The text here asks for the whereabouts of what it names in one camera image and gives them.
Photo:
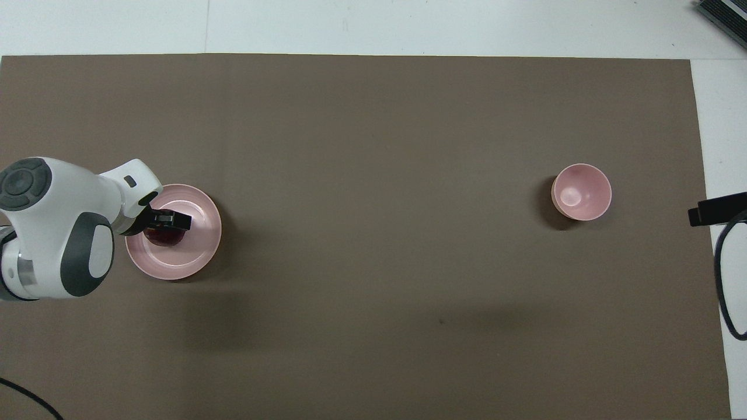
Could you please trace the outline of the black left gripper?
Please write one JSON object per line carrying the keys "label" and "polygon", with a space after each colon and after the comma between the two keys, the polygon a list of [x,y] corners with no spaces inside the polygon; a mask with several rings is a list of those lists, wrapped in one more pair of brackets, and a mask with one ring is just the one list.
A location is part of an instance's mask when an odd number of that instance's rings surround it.
{"label": "black left gripper", "polygon": [[154,210],[150,205],[146,205],[142,212],[134,218],[131,226],[124,231],[124,235],[136,236],[152,224],[153,229],[157,230],[189,231],[191,223],[192,217],[186,213],[174,210]]}

